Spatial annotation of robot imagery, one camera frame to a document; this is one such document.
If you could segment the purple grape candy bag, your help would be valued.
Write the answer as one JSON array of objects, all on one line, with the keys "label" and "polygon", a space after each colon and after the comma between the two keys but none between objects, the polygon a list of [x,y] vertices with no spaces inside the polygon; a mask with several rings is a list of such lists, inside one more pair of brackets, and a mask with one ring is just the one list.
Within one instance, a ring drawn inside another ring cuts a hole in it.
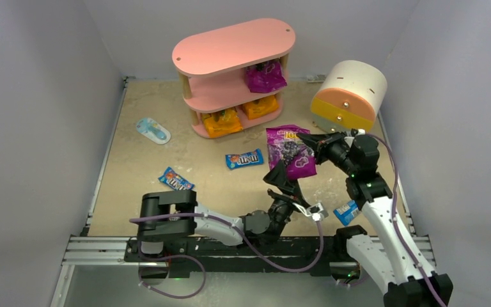
[{"label": "purple grape candy bag", "polygon": [[245,81],[252,93],[271,93],[287,86],[283,68],[277,59],[247,67]]},{"label": "purple grape candy bag", "polygon": [[266,128],[269,168],[275,168],[282,161],[290,180],[316,175],[315,154],[298,137],[298,134],[309,133],[310,130],[297,125]]}]

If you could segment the orange gummy candy bag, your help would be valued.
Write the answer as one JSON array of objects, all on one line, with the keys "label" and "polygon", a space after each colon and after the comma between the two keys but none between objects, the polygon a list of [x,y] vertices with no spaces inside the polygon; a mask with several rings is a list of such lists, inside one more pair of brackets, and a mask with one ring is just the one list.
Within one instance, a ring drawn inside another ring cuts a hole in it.
[{"label": "orange gummy candy bag", "polygon": [[242,123],[235,107],[214,113],[201,113],[201,121],[210,138],[218,138],[243,130]]},{"label": "orange gummy candy bag", "polygon": [[248,120],[254,120],[278,110],[279,104],[276,96],[270,95],[246,102],[241,105],[241,108]]}]

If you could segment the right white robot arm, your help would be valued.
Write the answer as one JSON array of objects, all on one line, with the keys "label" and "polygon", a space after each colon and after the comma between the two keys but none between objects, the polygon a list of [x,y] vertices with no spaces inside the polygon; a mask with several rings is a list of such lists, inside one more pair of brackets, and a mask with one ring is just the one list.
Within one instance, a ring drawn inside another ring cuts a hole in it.
[{"label": "right white robot arm", "polygon": [[338,230],[343,249],[368,273],[383,294],[384,306],[447,306],[453,283],[417,247],[397,210],[398,181],[390,187],[377,171],[379,145],[386,142],[361,129],[331,134],[300,133],[316,163],[331,162],[348,177],[346,187],[373,227],[383,250],[356,227]]}]

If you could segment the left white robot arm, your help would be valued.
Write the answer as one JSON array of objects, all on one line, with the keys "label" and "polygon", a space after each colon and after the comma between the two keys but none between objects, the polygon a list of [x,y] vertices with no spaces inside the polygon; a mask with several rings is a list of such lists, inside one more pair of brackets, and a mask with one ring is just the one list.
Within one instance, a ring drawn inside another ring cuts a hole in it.
[{"label": "left white robot arm", "polygon": [[166,191],[145,194],[140,216],[130,222],[137,225],[137,239],[147,244],[162,244],[191,235],[209,237],[225,246],[246,242],[254,246],[273,244],[291,215],[309,209],[310,204],[304,199],[298,181],[287,174],[282,161],[276,163],[263,181],[276,188],[267,191],[272,198],[268,210],[230,217],[200,204],[194,191]]}]

